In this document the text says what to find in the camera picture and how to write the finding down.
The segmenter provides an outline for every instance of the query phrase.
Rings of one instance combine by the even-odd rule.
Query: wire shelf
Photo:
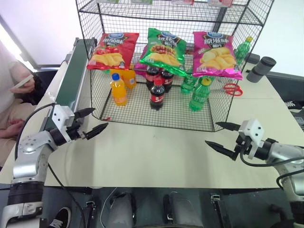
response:
[[[96,3],[93,0],[83,6],[79,12],[134,19],[263,25],[250,9],[245,8],[245,5],[232,5],[225,12],[220,12],[219,7],[211,7],[203,1],[196,1],[191,6],[172,4],[169,0],[154,0],[152,5],[132,4],[131,0],[119,0],[117,4]],[[220,21],[219,19],[224,15],[225,19]]]
[[[131,0],[119,3],[96,3],[95,0],[76,0],[79,21],[85,40],[88,58],[91,57],[103,33],[137,32],[132,63],[136,64],[147,44],[148,28],[170,31],[194,47],[194,31],[215,31],[233,36],[237,48],[251,36],[254,48],[266,22],[273,0],[234,0],[231,8],[211,7],[207,0],[195,1],[193,6],[175,5],[170,0],[153,0],[152,5],[132,4]],[[191,55],[185,56],[185,67],[192,67]],[[245,61],[240,64],[243,69]],[[91,102],[93,116],[113,122],[142,124],[158,127],[181,128],[214,132],[221,129],[216,122],[226,121],[233,97],[222,88],[237,80],[217,77],[210,86],[208,101],[200,112],[189,108],[191,94],[180,92],[183,78],[174,78],[171,91],[165,94],[164,106],[159,111],[150,108],[150,92],[145,79],[137,76],[138,85],[127,91],[128,104],[117,107],[111,97],[111,77],[103,71],[92,70]]]
[[[210,96],[202,111],[193,112],[189,109],[192,94],[181,93],[182,78],[175,76],[171,90],[165,94],[164,105],[159,110],[150,108],[150,92],[142,76],[137,76],[137,85],[127,89],[128,103],[126,106],[116,106],[111,97],[109,74],[91,71],[92,104],[96,110],[93,116],[112,122],[139,124],[186,130],[213,132],[220,130],[214,123],[223,121],[228,115],[231,95],[226,94],[222,87],[226,83],[236,83],[236,80],[217,78],[210,86]],[[107,90],[100,93],[101,84]]]

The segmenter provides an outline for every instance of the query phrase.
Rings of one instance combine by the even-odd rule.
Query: person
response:
[[[59,210],[47,228],[68,228],[71,222],[71,209],[63,207]]]
[[[0,41],[0,167],[3,167],[14,147],[24,121],[35,109],[32,104],[14,97],[14,94],[30,93],[35,89],[34,79],[20,88],[13,88],[14,83],[30,74]]]

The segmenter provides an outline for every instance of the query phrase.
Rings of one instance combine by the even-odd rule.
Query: orange juice bottle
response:
[[[123,106],[127,104],[127,91],[124,87],[124,81],[120,79],[118,73],[112,74],[112,82],[110,83],[112,88],[112,97],[117,106]]]
[[[136,86],[136,73],[134,70],[110,69],[110,74],[112,75],[113,73],[120,75],[127,88],[132,89]]]
[[[134,86],[136,86],[136,73],[134,70],[125,70],[123,73],[123,79],[126,87],[129,89],[132,89]]]

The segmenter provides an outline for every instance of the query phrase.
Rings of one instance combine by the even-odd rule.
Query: red scissors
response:
[[[224,85],[224,90],[226,94],[234,95],[234,96],[242,96],[243,91],[241,90],[241,87],[239,85],[234,83],[227,83]]]

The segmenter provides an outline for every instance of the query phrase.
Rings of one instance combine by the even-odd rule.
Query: white wall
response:
[[[0,15],[38,65],[60,64],[82,37],[75,0],[0,0]]]
[[[275,59],[271,71],[304,76],[304,0],[275,0],[253,53]]]
[[[82,37],[75,0],[0,0],[0,14],[38,64],[60,64]],[[304,76],[304,0],[275,0],[254,53]]]

